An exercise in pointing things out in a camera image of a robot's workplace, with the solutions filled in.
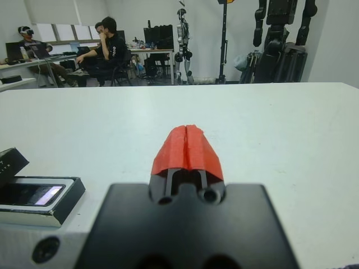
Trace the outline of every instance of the person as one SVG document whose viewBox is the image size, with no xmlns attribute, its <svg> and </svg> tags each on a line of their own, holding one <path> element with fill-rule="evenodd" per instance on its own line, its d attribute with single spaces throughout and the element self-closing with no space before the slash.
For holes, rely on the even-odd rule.
<svg viewBox="0 0 359 269">
<path fill-rule="evenodd" d="M 127 46 L 125 41 L 117 35 L 117 24 L 113 18 L 106 17 L 101 23 L 103 28 L 99 29 L 100 47 L 78 56 L 76 62 L 81 68 L 85 69 L 90 76 L 96 77 L 100 86 L 103 86 L 105 84 L 105 77 L 108 77 L 114 67 L 123 60 Z M 102 57 L 104 59 L 98 59 L 95 65 L 86 64 L 86 59 L 91 57 Z"/>
<path fill-rule="evenodd" d="M 25 48 L 29 58 L 35 58 L 35 55 L 30 48 L 31 45 L 42 45 L 47 50 L 47 52 L 52 51 L 53 48 L 49 43 L 45 43 L 33 39 L 34 31 L 28 26 L 21 26 L 17 29 L 17 31 L 23 37 L 23 40 L 19 42 L 19 46 Z M 58 87 L 64 87 L 64 84 L 61 81 L 60 76 L 63 79 L 65 79 L 65 81 L 68 83 L 70 87 L 78 87 L 77 81 L 71 79 L 67 75 L 67 72 L 64 67 L 54 63 L 50 63 L 50 66 Z M 40 64 L 39 66 L 31 66 L 29 67 L 29 70 L 32 73 L 36 73 L 36 74 L 40 73 L 41 75 L 47 75 L 47 76 L 50 75 L 49 69 L 47 68 L 46 64 Z"/>
<path fill-rule="evenodd" d="M 95 29 L 96 29 L 96 32 L 98 34 L 102 33 L 103 32 L 103 25 L 102 25 L 102 22 L 98 22 L 96 25 L 95 25 Z"/>
</svg>

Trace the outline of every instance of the black metal plate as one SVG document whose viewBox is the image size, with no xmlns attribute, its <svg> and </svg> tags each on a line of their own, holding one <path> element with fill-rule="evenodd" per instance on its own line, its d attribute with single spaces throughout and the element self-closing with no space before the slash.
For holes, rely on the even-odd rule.
<svg viewBox="0 0 359 269">
<path fill-rule="evenodd" d="M 212 268 L 204 264 L 217 255 L 241 269 L 298 268 L 261 185 L 228 185 L 218 205 L 190 184 L 166 205 L 151 201 L 146 184 L 112 185 L 76 268 L 147 268 L 138 266 L 153 255 L 169 263 L 156 268 Z"/>
</svg>

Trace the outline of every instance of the white table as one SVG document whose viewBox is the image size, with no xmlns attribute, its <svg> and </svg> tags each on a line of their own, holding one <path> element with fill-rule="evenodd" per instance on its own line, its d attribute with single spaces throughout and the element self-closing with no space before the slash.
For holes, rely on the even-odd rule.
<svg viewBox="0 0 359 269">
<path fill-rule="evenodd" d="M 171 84 L 174 85 L 174 71 L 173 71 L 173 49 L 130 49 L 132 54 L 169 54 L 169 69 L 171 71 Z"/>
<path fill-rule="evenodd" d="M 204 130 L 226 183 L 266 185 L 302 268 L 359 263 L 358 115 L 359 90 L 345 84 L 2 92 L 0 149 L 30 161 L 20 175 L 82 177 L 86 193 L 59 230 L 0 225 L 0 264 L 36 268 L 34 245 L 55 234 L 60 250 L 41 268 L 71 268 L 108 186 L 148 183 L 182 124 Z"/>
<path fill-rule="evenodd" d="M 46 64 L 49 70 L 49 74 L 54 82 L 55 87 L 57 87 L 57 83 L 56 80 L 54 78 L 52 69 L 50 68 L 48 63 L 53 63 L 53 62 L 59 62 L 59 61 L 64 61 L 64 60 L 70 60 L 70 59 L 75 59 L 76 55 L 64 55 L 64 56 L 59 56 L 59 57 L 55 57 L 55 58 L 49 58 L 46 60 L 39 60 L 39 59 L 34 59 L 31 62 L 26 62 L 26 63 L 19 63 L 19 64 L 14 64 L 12 66 L 9 66 L 8 64 L 0 64 L 0 77 L 1 74 L 3 72 L 6 71 L 11 71 L 11 70 L 16 70 L 16 69 L 21 69 L 21 68 L 25 68 L 25 67 L 31 67 L 31 66 L 37 66 L 40 64 Z"/>
<path fill-rule="evenodd" d="M 32 78 L 23 78 L 22 80 L 16 81 L 14 83 L 3 84 L 3 85 L 0 85 L 0 92 L 9 90 L 14 87 L 19 87 L 19 86 L 22 86 L 24 84 L 28 84 L 28 83 L 31 83 L 34 81 L 36 81 L 36 79 L 32 77 Z"/>
</svg>

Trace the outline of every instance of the floor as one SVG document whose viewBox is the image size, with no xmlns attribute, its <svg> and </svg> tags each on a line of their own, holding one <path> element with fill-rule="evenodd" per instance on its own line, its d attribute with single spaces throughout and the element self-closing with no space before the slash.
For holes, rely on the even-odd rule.
<svg viewBox="0 0 359 269">
<path fill-rule="evenodd" d="M 140 78 L 131 78 L 130 79 L 133 86 L 169 86 L 171 85 L 171 77 L 168 78 L 156 78 L 154 80 L 146 80 Z M 97 87 L 99 85 L 98 81 L 95 78 L 89 78 L 87 80 L 87 87 Z M 111 82 L 106 81 L 105 87 L 110 87 Z M 129 86 L 127 81 L 122 82 L 122 86 Z"/>
</svg>

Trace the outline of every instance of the man in black shirt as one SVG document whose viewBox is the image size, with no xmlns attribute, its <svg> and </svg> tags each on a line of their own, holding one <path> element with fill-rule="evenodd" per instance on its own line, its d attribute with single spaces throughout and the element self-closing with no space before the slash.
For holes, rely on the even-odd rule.
<svg viewBox="0 0 359 269">
<path fill-rule="evenodd" d="M 105 83 L 104 77 L 108 76 L 111 70 L 123 60 L 127 50 L 125 41 L 117 35 L 116 21 L 111 17 L 106 17 L 102 20 L 102 25 L 103 30 L 99 34 L 101 46 L 76 58 L 76 62 L 82 68 L 98 79 L 100 86 Z M 88 57 L 99 57 L 104 58 L 104 60 L 98 61 L 94 66 L 88 66 L 85 61 Z"/>
</svg>

